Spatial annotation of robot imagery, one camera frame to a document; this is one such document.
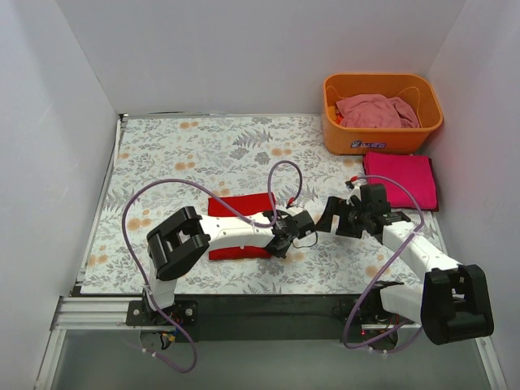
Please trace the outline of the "red t shirt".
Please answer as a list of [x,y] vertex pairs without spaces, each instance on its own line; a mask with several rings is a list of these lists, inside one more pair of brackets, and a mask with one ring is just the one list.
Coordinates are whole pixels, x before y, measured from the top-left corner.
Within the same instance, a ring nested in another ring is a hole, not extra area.
[[[242,215],[250,216],[271,209],[267,193],[256,193],[244,196],[222,197],[229,206]],[[234,214],[214,198],[208,199],[208,215],[213,217],[233,217]],[[249,258],[270,258],[271,255],[262,248],[247,246],[211,250],[208,255],[211,261],[241,260]]]

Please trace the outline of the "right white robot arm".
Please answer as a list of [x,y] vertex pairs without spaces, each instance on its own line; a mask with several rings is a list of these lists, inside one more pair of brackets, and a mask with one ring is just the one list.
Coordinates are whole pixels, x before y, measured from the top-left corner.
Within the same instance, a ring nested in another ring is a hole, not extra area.
[[374,278],[346,319],[351,326],[363,307],[373,314],[395,314],[417,323],[435,345],[490,336],[492,306],[483,269],[463,265],[420,235],[420,225],[394,211],[381,184],[353,187],[347,199],[329,197],[316,228],[359,238],[364,232],[393,251],[422,281],[421,289]]

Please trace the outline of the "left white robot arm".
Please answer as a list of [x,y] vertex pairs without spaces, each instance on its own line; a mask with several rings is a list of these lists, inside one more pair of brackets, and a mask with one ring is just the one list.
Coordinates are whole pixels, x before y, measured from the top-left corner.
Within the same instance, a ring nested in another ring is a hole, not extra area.
[[184,207],[147,235],[150,276],[143,297],[147,316],[154,321],[159,310],[174,307],[176,281],[209,251],[251,247],[284,258],[294,241],[315,233],[314,220],[299,207],[266,210],[243,219],[198,214],[193,207]]

